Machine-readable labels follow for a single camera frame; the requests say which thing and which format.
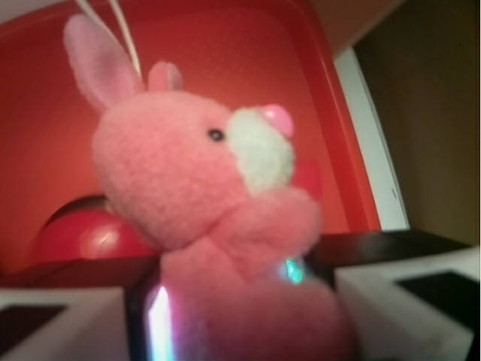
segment white panel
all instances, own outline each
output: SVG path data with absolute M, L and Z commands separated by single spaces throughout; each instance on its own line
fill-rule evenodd
M 349 48 L 334 62 L 346 97 L 383 230 L 407 229 L 409 223 L 383 130 L 365 79 Z
M 0 290 L 0 310 L 10 305 L 67 308 L 0 359 L 128 360 L 123 290 Z
M 395 283 L 444 272 L 479 282 L 479 248 L 335 271 L 363 359 L 465 359 L 473 332 Z

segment pink ear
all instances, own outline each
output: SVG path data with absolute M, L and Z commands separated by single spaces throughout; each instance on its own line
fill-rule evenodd
M 182 89 L 182 75 L 170 62 L 157 62 L 149 72 L 149 90 L 166 91 Z
M 129 56 L 90 18 L 73 16 L 65 26 L 64 43 L 80 91 L 100 112 L 144 90 Z

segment red plastic container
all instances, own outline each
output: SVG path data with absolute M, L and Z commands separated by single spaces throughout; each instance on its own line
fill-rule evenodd
M 110 8 L 93 2 L 121 38 Z M 176 63 L 185 89 L 229 107 L 278 103 L 295 119 L 295 182 L 322 203 L 324 233 L 379 229 L 349 112 L 317 18 L 295 0 L 121 2 L 144 72 Z M 0 267 L 19 268 L 58 208 L 99 193 L 90 160 L 97 115 L 62 46 L 62 3 L 0 26 Z M 319 184 L 322 183 L 322 195 Z

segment fuzzy fabric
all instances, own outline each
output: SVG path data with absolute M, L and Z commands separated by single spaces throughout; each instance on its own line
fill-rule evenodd
M 208 237 L 166 254 L 174 354 L 179 360 L 345 360 L 354 336 L 332 291 L 272 275 L 241 277 Z
M 68 22 L 65 45 L 79 88 L 102 112 L 92 142 L 101 185 L 165 251 L 176 359 L 353 357 L 335 294 L 276 273 L 320 227 L 316 203 L 287 186 L 289 114 L 276 105 L 231 112 L 180 91 L 180 73 L 165 62 L 145 92 L 118 43 L 82 16 Z

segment black eye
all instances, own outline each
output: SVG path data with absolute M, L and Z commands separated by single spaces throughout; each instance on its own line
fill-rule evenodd
M 223 141 L 225 138 L 225 135 L 222 132 L 222 130 L 218 130 L 218 129 L 211 129 L 208 132 L 208 135 L 212 138 L 213 141 Z

